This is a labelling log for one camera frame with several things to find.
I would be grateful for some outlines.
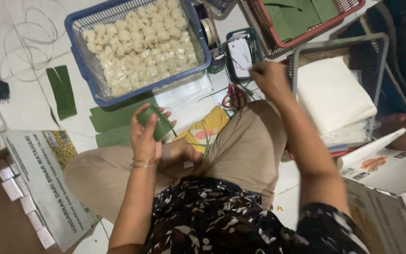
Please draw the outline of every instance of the woman's left hand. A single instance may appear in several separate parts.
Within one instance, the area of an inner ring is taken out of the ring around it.
[[[148,123],[143,127],[137,121],[137,115],[142,113],[146,108],[150,106],[150,103],[146,103],[139,107],[131,118],[131,144],[133,146],[134,159],[135,160],[159,160],[162,153],[161,141],[156,142],[153,138],[154,129],[157,124],[157,115],[151,114],[148,119]],[[159,111],[164,113],[164,108],[160,107]],[[164,116],[168,118],[172,113],[166,112]]]

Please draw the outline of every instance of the red plastic basket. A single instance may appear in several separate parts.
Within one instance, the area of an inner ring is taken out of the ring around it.
[[[336,6],[338,11],[338,15],[324,23],[320,23],[312,28],[301,36],[287,42],[283,43],[275,32],[273,28],[272,19],[270,18],[268,12],[266,11],[266,7],[262,0],[246,0],[248,4],[251,6],[253,16],[255,17],[261,31],[264,34],[265,39],[269,42],[270,47],[273,49],[277,48],[288,48],[297,43],[305,41],[311,38],[314,34],[324,31],[330,25],[339,22],[340,20],[344,19],[348,15],[358,11],[361,9],[366,0],[333,0],[333,3]]]

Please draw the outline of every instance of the patterned shirt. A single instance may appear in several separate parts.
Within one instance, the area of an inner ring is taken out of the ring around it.
[[[145,254],[366,254],[354,222],[332,206],[301,208],[296,231],[261,208],[261,194],[186,177],[153,201]]]

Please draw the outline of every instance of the yellow cloth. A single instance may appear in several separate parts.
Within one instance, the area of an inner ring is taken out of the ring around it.
[[[225,111],[216,106],[201,121],[192,124],[188,131],[181,133],[173,140],[185,136],[189,144],[193,144],[195,151],[204,153],[206,145],[211,145],[216,140],[217,135],[228,121],[229,118]]]

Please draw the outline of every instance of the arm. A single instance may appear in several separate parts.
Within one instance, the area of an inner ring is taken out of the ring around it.
[[[252,78],[277,106],[301,174],[300,203],[320,202],[349,215],[346,187],[316,127],[289,90],[283,65],[260,62]]]
[[[137,121],[137,115],[149,107],[147,103],[134,112],[131,119],[131,143],[134,152],[134,167],[128,179],[117,220],[109,240],[110,254],[140,253],[147,238],[151,223],[151,212],[156,179],[156,164],[143,161],[158,161],[161,157],[161,142],[153,139],[157,115],[152,114],[145,127]]]

